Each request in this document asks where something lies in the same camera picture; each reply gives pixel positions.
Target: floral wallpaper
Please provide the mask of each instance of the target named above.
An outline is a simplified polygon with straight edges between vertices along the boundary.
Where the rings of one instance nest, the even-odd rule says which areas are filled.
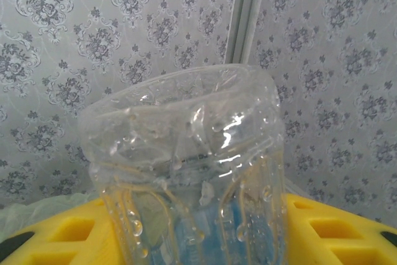
[[[92,191],[79,111],[225,62],[234,0],[0,0],[0,207]]]
[[[397,227],[397,0],[262,0],[250,64],[274,77],[287,176]]]

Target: clear plastic bottle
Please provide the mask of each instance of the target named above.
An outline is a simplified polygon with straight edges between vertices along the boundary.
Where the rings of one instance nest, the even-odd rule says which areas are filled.
[[[284,127],[265,71],[161,76],[87,107],[79,128],[127,264],[284,264]]]

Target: wall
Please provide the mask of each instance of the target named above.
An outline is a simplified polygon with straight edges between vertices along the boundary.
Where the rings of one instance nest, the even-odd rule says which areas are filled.
[[[224,63],[234,0],[0,0],[0,207],[92,191],[76,117],[147,78]]]
[[[397,226],[397,0],[262,0],[250,64],[274,77],[287,176]]]

